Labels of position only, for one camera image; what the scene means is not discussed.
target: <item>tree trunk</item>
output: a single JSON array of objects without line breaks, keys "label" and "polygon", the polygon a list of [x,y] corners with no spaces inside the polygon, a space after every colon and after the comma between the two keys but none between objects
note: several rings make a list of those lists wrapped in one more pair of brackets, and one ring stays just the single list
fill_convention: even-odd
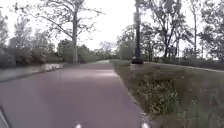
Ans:
[{"label": "tree trunk", "polygon": [[151,43],[148,43],[148,53],[149,53],[149,62],[152,61],[152,48],[151,48]]},{"label": "tree trunk", "polygon": [[72,42],[73,42],[73,63],[78,63],[78,48],[77,48],[77,29],[78,29],[78,11],[73,14],[73,32],[72,32]]},{"label": "tree trunk", "polygon": [[197,59],[197,16],[194,14],[194,58]]},{"label": "tree trunk", "polygon": [[204,42],[202,41],[202,44],[201,44],[201,57],[204,58]]}]

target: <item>grass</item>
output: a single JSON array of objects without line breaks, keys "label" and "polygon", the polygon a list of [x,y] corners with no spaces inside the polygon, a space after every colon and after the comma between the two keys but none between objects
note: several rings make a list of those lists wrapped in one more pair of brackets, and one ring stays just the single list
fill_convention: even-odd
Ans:
[{"label": "grass", "polygon": [[162,128],[223,128],[224,73],[111,60],[142,109]]}]

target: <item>paved path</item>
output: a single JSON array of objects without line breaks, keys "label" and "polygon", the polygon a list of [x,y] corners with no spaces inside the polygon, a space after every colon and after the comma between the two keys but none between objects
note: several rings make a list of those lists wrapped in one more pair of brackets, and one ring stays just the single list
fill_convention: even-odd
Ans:
[{"label": "paved path", "polygon": [[13,128],[139,128],[141,110],[107,61],[0,83]]}]

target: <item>overcast sky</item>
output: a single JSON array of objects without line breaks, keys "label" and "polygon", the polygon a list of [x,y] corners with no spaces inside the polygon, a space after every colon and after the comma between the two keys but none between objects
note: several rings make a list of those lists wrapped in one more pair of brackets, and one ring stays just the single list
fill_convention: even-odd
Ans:
[{"label": "overcast sky", "polygon": [[[10,36],[12,37],[14,34],[14,24],[16,22],[17,16],[14,12],[10,12],[8,7],[12,8],[12,5],[15,2],[19,4],[26,4],[29,1],[31,3],[37,2],[38,0],[0,0],[0,5],[3,6],[2,12],[3,15],[8,16],[8,28],[10,30]],[[92,33],[91,37],[93,40],[85,41],[85,44],[90,49],[99,48],[99,44],[102,41],[114,42],[116,44],[117,36],[121,35],[122,30],[127,26],[133,24],[133,14],[135,11],[135,0],[86,0],[86,4],[90,8],[98,8],[101,9],[105,15],[99,16],[96,21],[96,29],[97,31]],[[186,4],[183,5],[183,9],[189,13],[188,6]],[[145,20],[149,21],[150,17],[146,16]],[[192,26],[193,18],[191,14],[187,14],[187,23]],[[31,26],[35,28],[43,28],[41,24],[35,25],[36,23],[31,22]]]}]

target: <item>black lamp post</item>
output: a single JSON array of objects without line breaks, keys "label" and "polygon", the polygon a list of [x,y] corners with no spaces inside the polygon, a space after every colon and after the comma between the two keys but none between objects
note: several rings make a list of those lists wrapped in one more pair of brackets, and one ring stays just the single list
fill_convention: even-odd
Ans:
[{"label": "black lamp post", "polygon": [[132,58],[132,64],[143,64],[143,60],[141,59],[141,49],[140,49],[140,13],[139,13],[139,2],[136,1],[136,13],[135,13],[135,22],[136,22],[136,48],[135,48],[135,56]]}]

